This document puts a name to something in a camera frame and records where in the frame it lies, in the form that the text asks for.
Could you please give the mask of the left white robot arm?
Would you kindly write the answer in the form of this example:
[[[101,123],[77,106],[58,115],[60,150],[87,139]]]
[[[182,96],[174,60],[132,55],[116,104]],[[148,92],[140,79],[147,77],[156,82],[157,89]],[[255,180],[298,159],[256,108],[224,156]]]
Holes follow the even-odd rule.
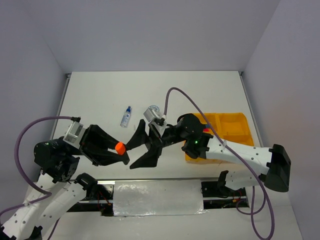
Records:
[[[87,173],[75,174],[80,157],[95,166],[122,162],[127,165],[130,146],[116,140],[98,125],[85,128],[73,122],[65,135],[37,143],[34,161],[41,167],[36,183],[28,180],[31,192],[20,205],[12,207],[13,216],[0,227],[2,240],[40,240],[51,226],[83,199],[106,199],[108,191]]]

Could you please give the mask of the orange highlighter cap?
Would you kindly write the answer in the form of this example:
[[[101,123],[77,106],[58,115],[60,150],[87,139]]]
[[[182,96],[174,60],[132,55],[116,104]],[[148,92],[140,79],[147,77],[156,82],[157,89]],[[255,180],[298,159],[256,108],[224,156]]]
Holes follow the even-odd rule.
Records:
[[[118,142],[115,147],[114,147],[115,151],[119,154],[119,155],[124,155],[126,153],[126,146],[123,142]]]

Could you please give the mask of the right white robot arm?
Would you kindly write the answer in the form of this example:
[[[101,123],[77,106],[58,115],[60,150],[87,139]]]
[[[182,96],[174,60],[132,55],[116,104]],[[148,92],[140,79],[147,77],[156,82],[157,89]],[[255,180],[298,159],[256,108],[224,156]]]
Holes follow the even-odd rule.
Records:
[[[217,190],[223,196],[260,183],[275,192],[288,192],[291,160],[283,146],[255,147],[218,139],[204,132],[205,124],[192,113],[180,116],[176,125],[166,127],[160,123],[164,120],[154,119],[148,124],[149,132],[146,132],[145,121],[139,122],[125,148],[129,151],[146,145],[148,151],[130,165],[131,169],[156,167],[163,148],[183,142],[182,151],[193,160],[222,160],[249,167],[240,174],[228,170],[220,173]]]

